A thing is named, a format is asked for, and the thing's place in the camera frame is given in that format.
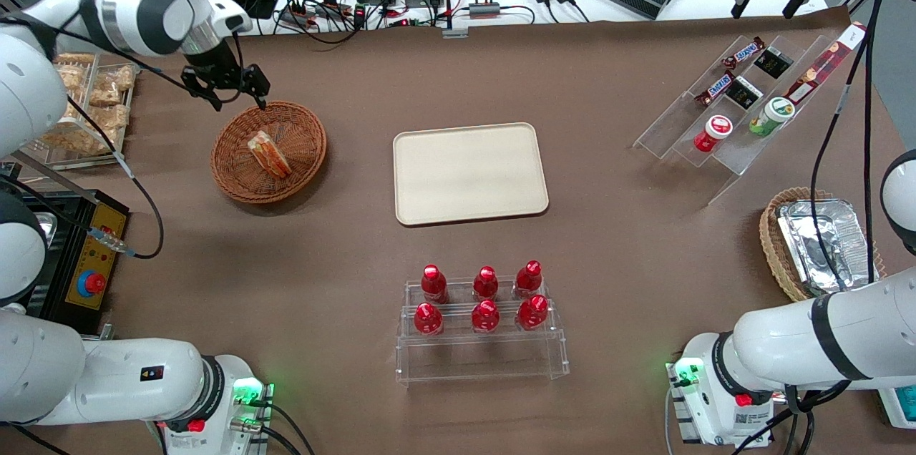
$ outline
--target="label sticker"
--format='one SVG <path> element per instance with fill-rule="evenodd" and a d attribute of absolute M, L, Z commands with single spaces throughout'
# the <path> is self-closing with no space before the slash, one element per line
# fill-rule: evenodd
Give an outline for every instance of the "label sticker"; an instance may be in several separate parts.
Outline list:
<path fill-rule="evenodd" d="M 140 369 L 140 382 L 150 382 L 151 380 L 162 380 L 163 373 L 166 370 L 164 365 L 154 365 Z"/>

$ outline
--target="chocolate bar wrapper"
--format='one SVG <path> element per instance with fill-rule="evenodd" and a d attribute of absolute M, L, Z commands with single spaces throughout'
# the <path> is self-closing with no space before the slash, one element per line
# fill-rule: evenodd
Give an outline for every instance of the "chocolate bar wrapper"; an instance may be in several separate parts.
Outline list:
<path fill-rule="evenodd" d="M 732 54 L 730 57 L 723 58 L 722 64 L 726 66 L 726 68 L 730 69 L 738 67 L 742 61 L 749 59 L 754 53 L 760 51 L 764 47 L 766 47 L 766 44 L 760 40 L 759 36 L 755 36 L 754 41 L 750 42 L 747 47 L 743 48 L 735 54 Z"/>
<path fill-rule="evenodd" d="M 735 82 L 735 74 L 732 74 L 732 71 L 726 70 L 726 73 L 719 78 L 716 83 L 713 83 L 712 87 L 709 89 L 703 90 L 699 96 L 694 97 L 693 100 L 700 104 L 702 107 L 707 107 L 712 104 L 713 100 L 716 100 L 716 97 L 722 95 L 726 89 Z"/>

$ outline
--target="plastic container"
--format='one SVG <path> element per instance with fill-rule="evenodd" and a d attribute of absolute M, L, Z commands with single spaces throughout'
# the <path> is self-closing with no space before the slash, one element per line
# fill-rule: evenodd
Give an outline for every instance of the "plastic container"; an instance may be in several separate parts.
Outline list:
<path fill-rule="evenodd" d="M 747 123 L 747 128 L 754 135 L 765 137 L 792 117 L 795 117 L 795 105 L 785 97 L 773 97 L 760 109 L 756 119 Z"/>
<path fill-rule="evenodd" d="M 693 137 L 693 145 L 702 152 L 713 151 L 716 143 L 729 136 L 732 130 L 731 120 L 723 115 L 714 115 L 706 122 L 706 126 Z"/>

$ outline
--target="wicker basket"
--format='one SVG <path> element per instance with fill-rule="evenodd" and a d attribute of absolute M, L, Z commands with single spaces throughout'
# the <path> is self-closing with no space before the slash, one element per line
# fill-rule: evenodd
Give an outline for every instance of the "wicker basket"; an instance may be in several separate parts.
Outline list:
<path fill-rule="evenodd" d="M 815 197 L 818 200 L 830 200 L 834 197 L 829 192 L 817 190 Z M 782 231 L 776 222 L 776 208 L 788 201 L 808 200 L 811 198 L 811 191 L 808 187 L 795 187 L 783 190 L 776 194 L 766 205 L 765 210 L 760 215 L 760 244 L 763 246 L 763 253 L 766 256 L 766 263 L 776 278 L 776 282 L 781 286 L 792 301 L 804 301 L 813 298 L 808 294 L 795 271 L 795 263 L 792 262 L 792 256 L 786 247 L 785 240 L 782 239 Z M 877 267 L 877 273 L 881 278 L 887 276 L 884 269 L 884 263 L 881 255 L 874 249 L 874 266 Z"/>
<path fill-rule="evenodd" d="M 259 129 L 286 156 L 292 169 L 288 177 L 271 177 L 255 161 L 248 141 Z M 327 145 L 324 126 L 314 113 L 295 103 L 272 101 L 264 110 L 249 107 L 223 128 L 210 154 L 210 170 L 216 185 L 233 200 L 273 203 L 300 191 L 315 177 Z"/>

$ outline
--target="clear acrylic shelf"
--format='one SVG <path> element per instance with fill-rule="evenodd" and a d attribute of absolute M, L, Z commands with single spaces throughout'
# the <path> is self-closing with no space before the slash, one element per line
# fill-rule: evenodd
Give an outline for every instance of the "clear acrylic shelf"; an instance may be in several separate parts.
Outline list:
<path fill-rule="evenodd" d="M 556 379 L 569 374 L 566 335 L 560 313 L 549 299 L 549 315 L 533 331 L 515 324 L 521 300 L 511 295 L 513 275 L 497 276 L 500 291 L 495 304 L 500 324 L 489 333 L 475 333 L 471 311 L 477 302 L 472 296 L 472 278 L 449 281 L 449 304 L 436 305 L 442 312 L 444 331 L 426 336 L 416 331 L 413 317 L 423 303 L 419 281 L 405 285 L 405 304 L 401 308 L 396 344 L 396 380 L 408 386 L 416 382 L 479 380 L 524 376 Z M 549 298 L 541 285 L 540 294 Z"/>
<path fill-rule="evenodd" d="M 827 37 L 819 36 L 808 49 L 802 49 L 792 44 L 785 37 L 777 36 L 772 42 L 768 43 L 768 47 L 778 49 L 782 54 L 793 60 L 792 65 L 779 78 L 770 77 L 765 71 L 755 66 L 753 61 L 760 54 L 754 54 L 742 66 L 732 70 L 736 77 L 743 77 L 756 87 L 763 94 L 762 97 L 759 97 L 747 109 L 739 106 L 729 96 L 724 95 L 717 97 L 706 109 L 696 103 L 694 97 L 709 89 L 726 71 L 722 64 L 722 59 L 735 54 L 746 45 L 749 45 L 750 42 L 751 40 L 745 36 L 737 38 L 726 51 L 716 57 L 716 61 L 703 73 L 703 76 L 700 76 L 690 86 L 690 89 L 687 89 L 678 99 L 675 99 L 674 103 L 671 103 L 671 106 L 668 106 L 668 109 L 665 109 L 665 112 L 633 143 L 634 147 L 644 147 L 652 155 L 660 159 L 677 154 L 694 167 L 701 167 L 710 158 L 713 158 L 729 169 L 732 172 L 729 181 L 724 183 L 723 187 L 719 189 L 709 203 L 716 200 L 719 195 L 724 194 L 731 185 L 742 177 L 747 168 L 760 155 L 760 152 L 778 133 L 779 129 L 791 123 L 791 120 L 765 137 L 760 137 L 750 132 L 749 122 L 758 116 L 761 107 L 766 105 L 770 99 L 785 94 L 792 83 L 808 70 L 815 58 L 833 44 L 833 41 Z M 805 97 L 801 106 L 796 110 L 796 117 L 802 112 L 805 105 L 811 102 L 812 97 L 814 95 Z M 726 116 L 731 120 L 735 129 L 729 135 L 729 138 L 717 143 L 712 152 L 702 152 L 693 145 L 693 138 L 703 130 L 706 120 L 713 115 Z"/>

